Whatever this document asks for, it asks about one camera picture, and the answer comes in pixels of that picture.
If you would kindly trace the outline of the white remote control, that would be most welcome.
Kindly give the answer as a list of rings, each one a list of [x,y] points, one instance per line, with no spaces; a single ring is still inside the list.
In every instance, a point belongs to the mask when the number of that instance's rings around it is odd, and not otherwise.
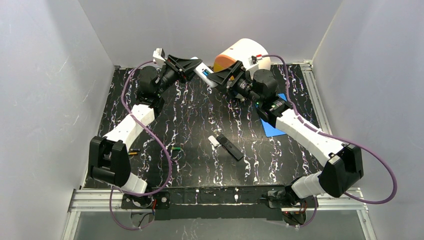
[[[217,83],[208,79],[208,75],[212,74],[213,71],[202,60],[200,61],[200,64],[195,68],[194,72],[210,88],[216,88],[217,87],[217,85],[218,85]]]

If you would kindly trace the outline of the white battery cover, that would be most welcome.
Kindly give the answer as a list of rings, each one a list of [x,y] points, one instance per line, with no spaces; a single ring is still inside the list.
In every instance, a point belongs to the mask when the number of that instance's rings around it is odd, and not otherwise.
[[[221,144],[219,143],[219,141],[216,139],[215,136],[211,135],[207,138],[210,142],[210,144],[214,147],[217,148],[219,147]]]

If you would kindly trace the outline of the blue battery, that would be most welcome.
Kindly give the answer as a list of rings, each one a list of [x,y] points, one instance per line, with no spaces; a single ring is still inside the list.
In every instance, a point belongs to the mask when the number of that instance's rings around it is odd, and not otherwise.
[[[205,69],[205,70],[203,70],[203,72],[202,72],[205,76],[208,76],[211,72],[210,71],[208,71],[207,69]]]

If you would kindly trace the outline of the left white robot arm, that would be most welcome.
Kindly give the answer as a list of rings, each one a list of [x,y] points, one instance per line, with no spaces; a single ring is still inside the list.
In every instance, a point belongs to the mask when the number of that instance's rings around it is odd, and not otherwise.
[[[161,63],[158,70],[151,61],[141,64],[130,71],[121,93],[121,103],[127,110],[125,118],[104,136],[94,136],[89,143],[88,169],[89,178],[109,184],[125,194],[144,197],[160,192],[164,187],[147,192],[148,184],[131,171],[129,150],[142,132],[148,133],[162,148],[168,161],[168,178],[172,176],[172,160],[164,143],[148,128],[157,118],[164,106],[162,94],[175,82],[186,83],[196,74],[201,59],[184,59],[168,55],[164,59],[153,59]],[[129,108],[126,103],[127,86],[135,73],[138,75],[136,104]]]

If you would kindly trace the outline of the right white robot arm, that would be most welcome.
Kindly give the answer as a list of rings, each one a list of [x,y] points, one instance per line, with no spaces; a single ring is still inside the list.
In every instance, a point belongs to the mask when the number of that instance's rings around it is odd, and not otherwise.
[[[278,81],[270,70],[258,69],[251,74],[238,60],[224,70],[206,74],[206,78],[221,91],[251,100],[261,120],[289,135],[323,166],[323,170],[287,185],[282,199],[300,200],[321,194],[338,198],[363,177],[361,149],[327,137],[310,125],[288,99],[278,96]]]

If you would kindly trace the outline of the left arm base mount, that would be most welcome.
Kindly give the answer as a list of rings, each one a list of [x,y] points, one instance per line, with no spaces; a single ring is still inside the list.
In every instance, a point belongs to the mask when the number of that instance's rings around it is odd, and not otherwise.
[[[131,218],[135,217],[134,226],[144,229],[154,221],[171,220],[171,191],[162,190],[149,196],[124,194],[120,208],[129,210]]]

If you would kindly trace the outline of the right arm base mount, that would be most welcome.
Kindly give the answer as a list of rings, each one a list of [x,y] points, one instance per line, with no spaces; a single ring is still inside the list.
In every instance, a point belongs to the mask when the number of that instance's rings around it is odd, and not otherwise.
[[[270,209],[292,209],[283,210],[282,218],[287,226],[296,229],[309,225],[315,218],[319,207],[316,196],[298,198],[294,192],[286,190],[270,190],[261,195],[259,202]]]

